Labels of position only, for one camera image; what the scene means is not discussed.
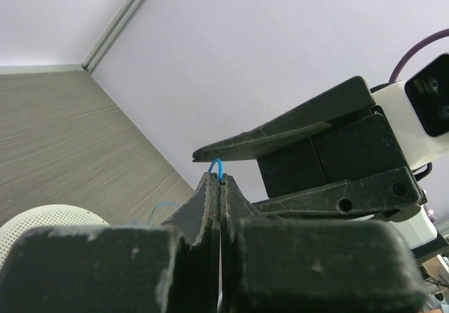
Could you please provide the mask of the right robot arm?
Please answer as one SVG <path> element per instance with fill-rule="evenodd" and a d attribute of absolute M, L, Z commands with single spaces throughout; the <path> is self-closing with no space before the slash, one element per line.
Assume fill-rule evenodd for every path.
<path fill-rule="evenodd" d="M 448 99 L 417 85 L 354 76 L 192 157 L 256 161 L 269 217 L 383 220 L 416 249 L 438 236 L 418 182 L 448 153 Z"/>

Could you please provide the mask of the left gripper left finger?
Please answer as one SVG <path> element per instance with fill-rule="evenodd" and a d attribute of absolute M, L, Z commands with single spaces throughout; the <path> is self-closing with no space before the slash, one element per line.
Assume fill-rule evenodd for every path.
<path fill-rule="evenodd" d="M 220 184 L 205 173 L 160 225 L 25 232 L 1 269 L 2 312 L 215 312 Z"/>

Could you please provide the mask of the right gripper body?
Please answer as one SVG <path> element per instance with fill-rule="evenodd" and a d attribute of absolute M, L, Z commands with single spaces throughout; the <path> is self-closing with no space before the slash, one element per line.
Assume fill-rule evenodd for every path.
<path fill-rule="evenodd" d="M 387 118 L 377 107 L 262 156 L 257 163 L 267 199 L 400 167 L 413 173 Z"/>

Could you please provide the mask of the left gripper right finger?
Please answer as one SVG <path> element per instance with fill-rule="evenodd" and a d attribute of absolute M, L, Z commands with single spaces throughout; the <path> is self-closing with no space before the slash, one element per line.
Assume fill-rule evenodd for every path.
<path fill-rule="evenodd" d="M 223 312 L 419 312 L 413 253 L 375 220 L 269 219 L 222 178 Z"/>

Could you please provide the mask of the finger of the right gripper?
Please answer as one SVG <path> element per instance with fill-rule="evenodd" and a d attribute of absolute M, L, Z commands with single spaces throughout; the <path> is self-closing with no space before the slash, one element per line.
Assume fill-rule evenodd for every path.
<path fill-rule="evenodd" d="M 402 222 L 421 210 L 421 188 L 406 167 L 343 180 L 254 203 L 265 215 L 285 218 L 355 219 Z"/>
<path fill-rule="evenodd" d="M 361 76 L 353 76 L 251 131 L 196 150 L 192 159 L 194 162 L 258 159 L 332 129 L 373 105 L 366 81 Z"/>

